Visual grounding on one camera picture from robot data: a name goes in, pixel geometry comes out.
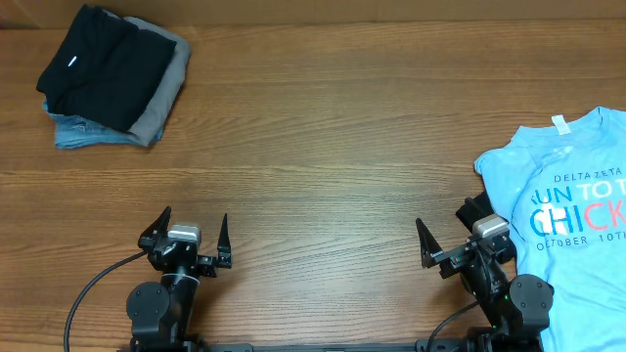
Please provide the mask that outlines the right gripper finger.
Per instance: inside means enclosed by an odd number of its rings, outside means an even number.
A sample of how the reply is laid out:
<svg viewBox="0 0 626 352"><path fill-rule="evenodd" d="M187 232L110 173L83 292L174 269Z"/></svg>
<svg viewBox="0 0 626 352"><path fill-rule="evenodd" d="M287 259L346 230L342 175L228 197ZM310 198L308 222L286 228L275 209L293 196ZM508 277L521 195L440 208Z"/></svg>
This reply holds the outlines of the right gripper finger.
<svg viewBox="0 0 626 352"><path fill-rule="evenodd" d="M431 268L438 264L437 257L443 250L421 218L416 219L416 227L420 240L422 267Z"/></svg>
<svg viewBox="0 0 626 352"><path fill-rule="evenodd" d="M471 231L475 221L490 214L496 214L491 206L489 196L482 192L474 198L466 198L464 204L457 210L456 216Z"/></svg>

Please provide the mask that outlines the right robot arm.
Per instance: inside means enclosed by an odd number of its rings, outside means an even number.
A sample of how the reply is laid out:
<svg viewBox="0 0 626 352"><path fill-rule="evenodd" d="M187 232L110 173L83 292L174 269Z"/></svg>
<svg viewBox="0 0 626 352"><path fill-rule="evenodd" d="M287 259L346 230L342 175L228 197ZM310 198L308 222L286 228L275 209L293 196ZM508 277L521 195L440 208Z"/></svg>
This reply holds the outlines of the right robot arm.
<svg viewBox="0 0 626 352"><path fill-rule="evenodd" d="M443 279L455 275L474 302L440 323L429 336L425 350L435 351L443 342L439 333L474 307L481 309L489 325L470 328L465 338L454 342L456 351L541 351L541 332L550 325L553 286L530 274L509 279L502 265L516 257L509 222L496 214L486 193L466 198L456 212L470 231L466 242L444 250L424 221L416 220L422 266L437 266Z"/></svg>

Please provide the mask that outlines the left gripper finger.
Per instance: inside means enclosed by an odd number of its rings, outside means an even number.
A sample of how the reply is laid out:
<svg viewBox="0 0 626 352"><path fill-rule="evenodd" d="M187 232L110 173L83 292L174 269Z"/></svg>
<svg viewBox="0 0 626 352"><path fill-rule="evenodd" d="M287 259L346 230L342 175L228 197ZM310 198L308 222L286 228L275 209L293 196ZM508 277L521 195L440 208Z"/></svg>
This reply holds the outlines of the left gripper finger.
<svg viewBox="0 0 626 352"><path fill-rule="evenodd" d="M231 244L228 228L228 214L225 213L221 223L221 229L218 238L217 251L219 255L230 255Z"/></svg>
<svg viewBox="0 0 626 352"><path fill-rule="evenodd" d="M152 238L160 236L167 232L169 220L171 217L171 207L168 205L159 215L159 217L142 233L142 237Z"/></svg>

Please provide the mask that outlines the light blue printed t-shirt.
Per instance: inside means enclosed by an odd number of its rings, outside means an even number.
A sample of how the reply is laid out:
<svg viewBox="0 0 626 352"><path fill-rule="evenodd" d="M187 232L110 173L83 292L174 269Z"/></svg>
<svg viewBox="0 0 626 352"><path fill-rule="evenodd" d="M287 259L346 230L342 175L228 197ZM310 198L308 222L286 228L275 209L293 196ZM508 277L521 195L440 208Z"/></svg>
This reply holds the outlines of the light blue printed t-shirt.
<svg viewBox="0 0 626 352"><path fill-rule="evenodd" d="M624 350L624 112L521 126L474 169L510 224L517 272L555 290L545 350Z"/></svg>

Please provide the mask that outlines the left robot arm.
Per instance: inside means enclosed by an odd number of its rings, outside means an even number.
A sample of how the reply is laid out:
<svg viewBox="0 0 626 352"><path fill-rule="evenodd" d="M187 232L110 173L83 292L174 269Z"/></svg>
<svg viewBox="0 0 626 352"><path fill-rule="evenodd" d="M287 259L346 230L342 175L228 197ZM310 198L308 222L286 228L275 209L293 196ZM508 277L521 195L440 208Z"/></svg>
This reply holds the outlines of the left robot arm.
<svg viewBox="0 0 626 352"><path fill-rule="evenodd" d="M139 248L161 277L158 282L136 286L127 297L132 351L206 351L203 338L188 333L196 292L202 277L215 278L220 269L232 267L227 216L222 219L215 256L199 254L198 226L171 225L170 218L167 206L138 239Z"/></svg>

